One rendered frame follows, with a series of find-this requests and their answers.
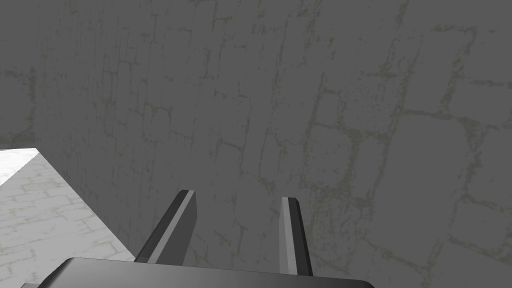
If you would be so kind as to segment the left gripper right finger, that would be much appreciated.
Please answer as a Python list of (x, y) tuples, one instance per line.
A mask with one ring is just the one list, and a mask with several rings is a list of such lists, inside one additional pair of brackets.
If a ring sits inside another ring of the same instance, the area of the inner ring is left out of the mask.
[(299, 201), (282, 197), (279, 213), (279, 272), (314, 275)]

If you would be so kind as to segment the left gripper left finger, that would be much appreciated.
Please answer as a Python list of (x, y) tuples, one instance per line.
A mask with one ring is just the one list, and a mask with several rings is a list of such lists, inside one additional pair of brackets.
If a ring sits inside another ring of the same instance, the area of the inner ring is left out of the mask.
[(134, 262), (182, 266), (196, 222), (196, 192), (179, 191)]

